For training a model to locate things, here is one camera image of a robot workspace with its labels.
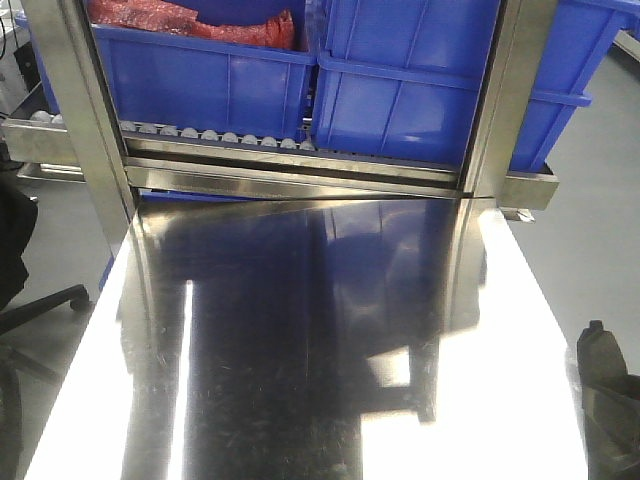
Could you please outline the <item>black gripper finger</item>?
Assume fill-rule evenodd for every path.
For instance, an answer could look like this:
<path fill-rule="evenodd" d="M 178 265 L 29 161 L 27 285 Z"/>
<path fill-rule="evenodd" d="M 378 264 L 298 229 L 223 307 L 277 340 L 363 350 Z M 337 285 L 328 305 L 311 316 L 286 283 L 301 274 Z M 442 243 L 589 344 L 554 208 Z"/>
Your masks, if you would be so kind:
<path fill-rule="evenodd" d="M 639 478 L 639 377 L 582 388 L 589 479 Z"/>

